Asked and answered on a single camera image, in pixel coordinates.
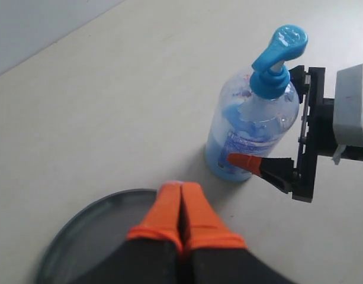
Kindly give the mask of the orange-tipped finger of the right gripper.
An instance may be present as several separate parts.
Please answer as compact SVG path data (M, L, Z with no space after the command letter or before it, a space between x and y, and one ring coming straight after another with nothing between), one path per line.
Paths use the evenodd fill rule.
M227 161L243 170L257 175L281 192L292 191L294 181L294 161L292 158L267 158L241 153L232 153Z

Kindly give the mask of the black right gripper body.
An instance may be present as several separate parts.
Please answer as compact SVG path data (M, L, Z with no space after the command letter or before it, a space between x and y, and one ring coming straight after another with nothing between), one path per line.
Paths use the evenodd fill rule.
M291 78L303 104L301 133L298 139L298 156L292 197L295 200L311 202L316 178L317 158L333 156L337 144L333 133L334 98L324 96L325 69L303 65L290 70ZM357 160L361 150L351 149L349 159Z

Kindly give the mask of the left gripper orange-tipped right finger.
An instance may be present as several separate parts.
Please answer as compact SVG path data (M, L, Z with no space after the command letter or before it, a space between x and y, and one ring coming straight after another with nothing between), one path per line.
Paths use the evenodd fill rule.
M288 279L249 252L243 237L228 229L197 183L181 185L184 253L192 283L287 283Z

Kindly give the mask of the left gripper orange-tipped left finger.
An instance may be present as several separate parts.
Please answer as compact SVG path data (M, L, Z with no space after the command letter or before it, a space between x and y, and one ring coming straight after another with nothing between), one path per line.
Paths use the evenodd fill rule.
M106 259L77 278L78 283L177 283L181 182L161 186L155 203Z

